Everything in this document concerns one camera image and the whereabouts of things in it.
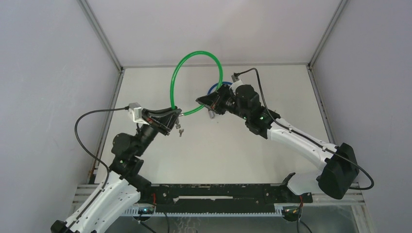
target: white table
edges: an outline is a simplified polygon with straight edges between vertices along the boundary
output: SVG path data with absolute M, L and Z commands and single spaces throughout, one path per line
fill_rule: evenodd
M 255 66 L 259 70 L 268 107 L 290 124 L 327 141 L 325 127 L 304 65 Z M 233 72 L 250 66 L 223 67 L 224 81 Z M 120 87 L 116 107 L 139 102 L 147 109 L 170 107 L 169 87 L 173 67 L 128 68 Z M 198 106 L 217 82 L 217 67 L 183 67 L 176 79 L 175 103 L 184 112 Z M 259 92 L 254 72 L 241 79 Z M 169 136 L 159 134 L 142 155 L 140 175 L 152 183 L 280 183 L 291 172 L 315 170 L 297 152 L 277 142 L 254 135 L 244 120 L 227 113 L 211 120 L 207 109 L 181 117 L 182 137 L 174 129 Z M 102 160 L 111 164 L 112 141 L 118 133 L 136 133 L 136 125 L 126 111 L 113 114 Z M 98 169 L 96 182 L 105 169 Z

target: white arm segment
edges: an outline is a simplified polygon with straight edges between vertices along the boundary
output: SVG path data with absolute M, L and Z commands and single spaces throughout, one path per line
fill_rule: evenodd
M 101 182 L 83 205 L 66 219 L 66 227 L 69 227 L 75 221 L 74 225 L 70 227 L 72 232 L 90 233 L 96 230 L 97 233 L 104 233 L 127 208 L 139 201 L 140 192 L 129 185 L 125 179 L 121 180 L 119 178 L 119 174 L 111 171 L 104 190 L 100 192 L 82 216 L 77 219 L 82 210 L 102 189 L 103 182 Z
M 288 188 L 296 195 L 301 195 L 307 192 L 320 191 L 316 178 L 321 175 L 326 165 L 325 159 L 331 158 L 333 156 L 332 153 L 324 151 L 324 149 L 328 148 L 329 150 L 335 152 L 336 145 L 324 142 L 308 135 L 307 133 L 304 133 L 303 131 L 289 124 L 283 118 L 276 119 L 276 121 L 281 125 L 288 127 L 289 130 L 277 125 L 274 122 L 271 124 L 271 128 L 268 129 L 268 139 L 286 144 L 291 149 L 300 152 L 304 158 L 313 163 L 319 170 L 300 174 L 296 173 L 288 181 Z M 292 133 L 291 130 L 307 136 L 308 138 L 322 145 L 323 148 L 318 147 L 304 137 Z

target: gray floor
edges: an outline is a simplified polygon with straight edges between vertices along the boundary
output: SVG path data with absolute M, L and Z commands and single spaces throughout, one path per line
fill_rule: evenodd
M 281 217 L 169 217 L 170 233 L 295 233 L 296 222 Z M 314 233 L 357 233 L 350 207 L 304 207 L 302 220 Z M 157 233 L 167 232 L 164 217 L 145 222 Z M 120 217 L 106 233 L 149 233 L 132 217 Z M 301 225 L 300 233 L 309 233 Z

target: green tube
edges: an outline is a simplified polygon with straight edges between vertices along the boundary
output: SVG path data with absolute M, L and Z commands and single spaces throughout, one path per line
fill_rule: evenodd
M 185 61 L 187 61 L 189 58 L 196 56 L 196 55 L 206 55 L 210 58 L 212 58 L 216 64 L 218 65 L 219 68 L 219 82 L 218 82 L 218 86 L 216 87 L 216 89 L 218 89 L 221 85 L 222 85 L 222 81 L 223 81 L 223 68 L 222 65 L 220 64 L 218 58 L 211 54 L 210 52 L 207 51 L 195 51 L 195 52 L 191 52 L 188 55 L 186 55 L 176 66 L 176 68 L 174 69 L 173 75 L 172 75 L 172 81 L 170 82 L 170 104 L 172 106 L 172 109 L 175 109 L 176 106 L 174 105 L 174 82 L 176 81 L 176 76 L 177 73 L 180 70 L 180 67 L 183 65 L 183 63 L 185 63 Z M 203 105 L 200 105 L 199 107 L 192 109 L 190 111 L 184 112 L 183 115 L 187 116 L 190 114 L 193 114 L 199 110 L 201 110 L 203 108 Z

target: green cable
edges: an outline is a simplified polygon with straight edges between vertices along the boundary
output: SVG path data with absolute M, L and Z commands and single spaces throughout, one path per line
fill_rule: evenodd
M 222 68 L 222 65 L 220 64 L 218 58 L 217 58 L 215 55 L 213 55 L 213 54 L 211 54 L 210 52 L 207 52 L 207 51 L 195 51 L 195 52 L 191 52 L 191 53 L 189 53 L 188 55 L 186 55 L 186 56 L 179 62 L 179 64 L 177 64 L 176 68 L 174 69 L 174 72 L 173 72 L 173 75 L 172 75 L 172 81 L 171 81 L 171 83 L 170 83 L 170 104 L 171 104 L 171 106 L 172 106 L 172 109 L 175 109 L 175 108 L 176 108 L 176 106 L 174 105 L 174 82 L 176 81 L 177 73 L 179 72 L 180 67 L 183 65 L 183 63 L 184 63 L 185 61 L 187 61 L 189 58 L 191 58 L 191 57 L 193 57 L 193 56 L 196 56 L 196 55 L 206 55 L 206 56 L 212 58 L 212 59 L 216 62 L 216 64 L 218 65 L 218 68 L 219 68 L 219 82 L 218 82 L 218 86 L 216 87 L 216 89 L 218 89 L 218 88 L 222 85 L 222 81 L 223 81 L 223 68 Z M 190 114 L 192 114 L 192 113 L 195 113 L 195 112 L 201 110 L 202 108 L 203 108 L 203 105 L 200 105 L 199 107 L 197 107 L 197 108 L 195 108 L 195 109 L 192 109 L 192 110 L 190 110 L 190 111 L 187 111 L 187 112 L 183 113 L 183 115 L 184 115 L 184 116 L 190 115 Z

